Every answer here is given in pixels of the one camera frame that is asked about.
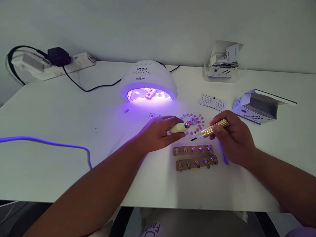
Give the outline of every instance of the white plug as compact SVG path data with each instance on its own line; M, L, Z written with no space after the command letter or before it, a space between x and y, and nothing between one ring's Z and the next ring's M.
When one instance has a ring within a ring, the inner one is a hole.
M23 52L15 56L12 63L21 70L29 71L32 75L43 73L45 68L51 67L49 61L31 52Z

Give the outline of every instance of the alcohol pads box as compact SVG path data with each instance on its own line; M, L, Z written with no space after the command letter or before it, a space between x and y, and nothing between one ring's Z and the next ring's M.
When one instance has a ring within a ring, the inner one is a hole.
M238 54L243 44L223 40L215 41L206 74L208 78L231 78L238 66Z
M296 105L297 103L253 89L234 102L232 112L256 124L263 124L276 120L277 107L283 104Z

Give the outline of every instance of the white wall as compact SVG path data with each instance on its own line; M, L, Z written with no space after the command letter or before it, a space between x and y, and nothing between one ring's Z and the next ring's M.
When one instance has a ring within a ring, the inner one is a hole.
M2 0L0 55L20 44L101 60L202 66L215 40L244 43L248 69L316 73L314 0ZM26 81L32 80L23 76ZM18 89L2 64L0 103Z

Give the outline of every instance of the white nail lamp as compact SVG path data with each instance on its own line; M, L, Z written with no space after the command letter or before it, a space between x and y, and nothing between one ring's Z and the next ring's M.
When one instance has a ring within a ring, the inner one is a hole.
M170 72L154 60L142 60L129 69L120 83L124 100L164 97L176 99L177 86Z

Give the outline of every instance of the gold brush bottle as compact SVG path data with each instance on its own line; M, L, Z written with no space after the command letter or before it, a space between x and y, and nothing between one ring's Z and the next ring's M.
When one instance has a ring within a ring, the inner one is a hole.
M226 119L223 119L223 120L219 121L219 122L216 123L216 124L218 124L218 125L220 125L220 126L222 126L222 127L227 127L227 126L229 126L229 123L227 122ZM198 139L198 138L200 138L200 137L206 138L206 137L209 137L210 135L212 135L212 134L214 133L214 131L213 131L213 126L214 126L214 125L209 126L208 128L202 130L202 131L201 131L201 134L198 135L197 137L193 138L191 141L194 141L195 139Z

